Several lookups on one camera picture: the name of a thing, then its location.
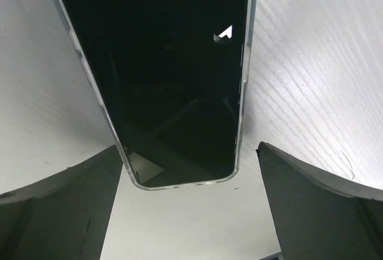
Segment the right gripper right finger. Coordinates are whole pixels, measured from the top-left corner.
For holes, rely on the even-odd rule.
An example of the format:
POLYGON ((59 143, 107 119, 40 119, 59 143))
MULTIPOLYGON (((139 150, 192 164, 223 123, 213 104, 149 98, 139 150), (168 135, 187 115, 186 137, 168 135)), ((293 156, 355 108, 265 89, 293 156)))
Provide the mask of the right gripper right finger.
POLYGON ((284 259, 382 259, 382 190, 269 143, 257 156, 284 259))

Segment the black smartphone clear case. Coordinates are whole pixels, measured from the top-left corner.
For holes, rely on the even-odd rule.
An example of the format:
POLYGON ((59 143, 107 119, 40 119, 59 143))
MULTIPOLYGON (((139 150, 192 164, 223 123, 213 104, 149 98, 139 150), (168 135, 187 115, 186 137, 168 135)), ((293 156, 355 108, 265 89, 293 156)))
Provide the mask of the black smartphone clear case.
POLYGON ((136 186, 239 170, 256 0, 53 0, 136 186))

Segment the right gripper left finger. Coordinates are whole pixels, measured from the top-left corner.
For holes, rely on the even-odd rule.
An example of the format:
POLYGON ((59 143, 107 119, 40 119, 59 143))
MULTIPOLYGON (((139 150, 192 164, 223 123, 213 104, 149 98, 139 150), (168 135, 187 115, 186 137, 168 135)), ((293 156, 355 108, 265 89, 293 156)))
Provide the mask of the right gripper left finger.
POLYGON ((111 146, 1 194, 1 259, 99 259, 121 170, 111 146))

